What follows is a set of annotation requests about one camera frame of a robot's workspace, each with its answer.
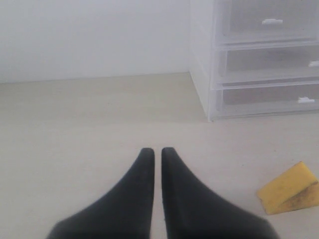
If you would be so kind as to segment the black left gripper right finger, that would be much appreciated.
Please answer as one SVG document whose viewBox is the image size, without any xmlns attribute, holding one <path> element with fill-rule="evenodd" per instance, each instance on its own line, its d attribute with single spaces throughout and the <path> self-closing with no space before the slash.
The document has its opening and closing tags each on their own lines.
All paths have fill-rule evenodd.
<svg viewBox="0 0 319 239">
<path fill-rule="evenodd" d="M 169 239 L 277 239 L 266 220 L 203 184 L 173 147 L 161 151 L 162 203 Z"/>
</svg>

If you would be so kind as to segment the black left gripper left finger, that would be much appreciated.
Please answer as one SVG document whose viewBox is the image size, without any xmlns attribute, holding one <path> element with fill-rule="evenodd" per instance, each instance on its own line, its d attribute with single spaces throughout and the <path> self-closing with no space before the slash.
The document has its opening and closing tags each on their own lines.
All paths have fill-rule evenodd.
<svg viewBox="0 0 319 239">
<path fill-rule="evenodd" d="M 148 239 L 155 187 L 155 153 L 141 149 L 123 178 L 103 197 L 58 222 L 49 239 Z"/>
</svg>

